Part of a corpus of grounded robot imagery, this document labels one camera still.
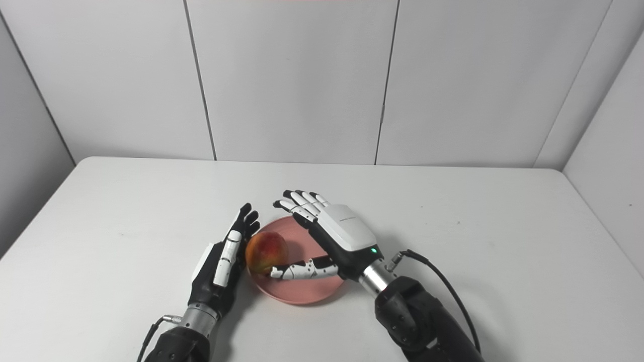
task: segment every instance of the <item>silver cylinder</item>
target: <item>silver cylinder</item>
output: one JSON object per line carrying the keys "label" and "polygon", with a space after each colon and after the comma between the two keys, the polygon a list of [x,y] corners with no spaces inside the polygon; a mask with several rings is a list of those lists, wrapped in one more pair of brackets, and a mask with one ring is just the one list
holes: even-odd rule
{"label": "silver cylinder", "polygon": [[214,326],[217,324],[219,315],[213,309],[203,303],[192,303],[188,305],[184,316],[181,318],[181,327],[190,328],[206,338],[210,338]]}
{"label": "silver cylinder", "polygon": [[358,281],[374,298],[380,294],[396,277],[385,269],[386,263],[376,260],[362,273]]}

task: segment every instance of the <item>pink plate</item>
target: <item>pink plate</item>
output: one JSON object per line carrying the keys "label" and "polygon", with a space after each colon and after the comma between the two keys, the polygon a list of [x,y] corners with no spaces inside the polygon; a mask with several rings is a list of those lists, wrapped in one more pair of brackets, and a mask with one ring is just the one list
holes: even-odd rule
{"label": "pink plate", "polygon": [[[289,263],[326,255],[308,232],[299,226],[291,216],[279,218],[266,226],[262,231],[274,231],[286,240],[289,247]],[[269,296],[288,304],[310,304],[333,295],[340,288],[343,280],[339,276],[310,280],[279,280],[251,273],[251,278],[258,288]]]}

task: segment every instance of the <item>black cable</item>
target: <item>black cable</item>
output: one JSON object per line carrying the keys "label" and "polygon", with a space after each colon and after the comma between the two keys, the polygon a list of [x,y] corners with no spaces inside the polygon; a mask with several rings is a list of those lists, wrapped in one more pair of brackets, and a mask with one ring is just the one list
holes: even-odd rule
{"label": "black cable", "polygon": [[150,344],[150,340],[152,340],[152,336],[155,335],[155,332],[159,328],[159,325],[161,325],[161,322],[163,322],[163,317],[159,318],[159,320],[156,321],[155,324],[150,326],[150,330],[147,332],[146,338],[143,340],[141,352],[138,353],[137,362],[141,362],[143,360],[143,355],[146,353],[147,345]]}
{"label": "black cable", "polygon": [[472,319],[469,317],[468,310],[465,309],[465,305],[463,305],[463,302],[460,300],[459,295],[456,293],[454,288],[451,286],[451,284],[447,281],[447,278],[445,278],[445,275],[443,275],[438,268],[434,264],[432,264],[429,259],[425,258],[424,256],[420,255],[419,253],[407,249],[406,251],[401,251],[400,252],[404,256],[408,256],[412,259],[415,259],[425,265],[427,265],[431,270],[436,273],[437,276],[439,276],[440,280],[445,284],[447,289],[450,291],[451,296],[454,297],[454,300],[456,300],[456,304],[459,305],[460,311],[463,313],[463,316],[465,317],[465,321],[468,322],[469,326],[469,331],[472,333],[472,339],[474,340],[474,347],[476,347],[477,351],[481,353],[481,346],[480,343],[478,342],[478,336],[477,336],[477,331],[474,329],[474,323],[472,323]]}

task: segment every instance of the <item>white wall panel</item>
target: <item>white wall panel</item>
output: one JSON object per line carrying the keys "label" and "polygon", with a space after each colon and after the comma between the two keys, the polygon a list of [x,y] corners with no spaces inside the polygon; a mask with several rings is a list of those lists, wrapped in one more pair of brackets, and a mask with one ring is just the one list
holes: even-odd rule
{"label": "white wall panel", "polygon": [[212,159],[180,0],[0,0],[75,160]]}
{"label": "white wall panel", "polygon": [[401,0],[379,164],[531,167],[611,0]]}
{"label": "white wall panel", "polygon": [[0,18],[0,258],[72,167]]}
{"label": "white wall panel", "polygon": [[644,276],[644,37],[563,173]]}
{"label": "white wall panel", "polygon": [[638,40],[643,0],[613,0],[535,167],[561,170]]}
{"label": "white wall panel", "polygon": [[220,160],[373,164],[395,0],[188,0]]}

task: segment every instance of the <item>white table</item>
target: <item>white table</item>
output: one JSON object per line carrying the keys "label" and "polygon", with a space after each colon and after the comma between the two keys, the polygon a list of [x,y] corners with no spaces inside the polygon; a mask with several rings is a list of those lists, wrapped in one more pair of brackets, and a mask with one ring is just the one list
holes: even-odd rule
{"label": "white table", "polygon": [[[350,205],[386,256],[432,260],[488,362],[644,356],[644,281],[559,172],[89,158],[0,260],[0,361],[134,361],[149,325],[184,311],[235,210],[250,201],[265,224],[286,188]],[[429,269],[398,271],[465,325]],[[214,361],[404,361],[372,298],[354,283],[339,295],[293,307],[242,279]]]}

